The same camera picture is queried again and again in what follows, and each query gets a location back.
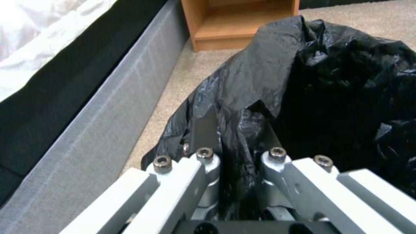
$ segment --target beige carpet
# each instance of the beige carpet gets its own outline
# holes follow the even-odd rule
[[[395,0],[301,10],[306,20],[323,19],[348,25],[373,36],[405,42],[416,50],[416,0]],[[194,53],[188,41],[171,78],[131,152],[125,170],[140,168],[140,160],[157,143],[169,117],[196,86],[238,50]]]

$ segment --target black plastic bag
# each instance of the black plastic bag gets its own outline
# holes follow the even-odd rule
[[[222,219],[259,218],[270,126],[292,159],[324,154],[415,198],[415,79],[416,54],[402,42],[301,16],[270,23],[178,108],[141,166],[179,160],[205,118],[218,136]]]

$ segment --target white bedsheet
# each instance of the white bedsheet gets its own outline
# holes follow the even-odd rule
[[[0,102],[21,89],[115,2],[0,0]]]

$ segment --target wooden cabinet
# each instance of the wooden cabinet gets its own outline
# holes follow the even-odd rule
[[[194,50],[244,48],[265,23],[298,14],[299,0],[182,0]]]

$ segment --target dark fabric panel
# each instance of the dark fabric panel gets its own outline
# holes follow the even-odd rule
[[[363,2],[384,2],[390,0],[300,0],[299,9],[331,7]]]
[[[22,178],[0,166],[0,207],[22,182]]]
[[[20,91],[0,103],[0,165],[24,177],[165,2],[118,0]]]
[[[299,9],[326,7],[328,2],[329,0],[300,0]]]
[[[370,2],[369,0],[328,0],[328,6],[347,5],[352,3]]]

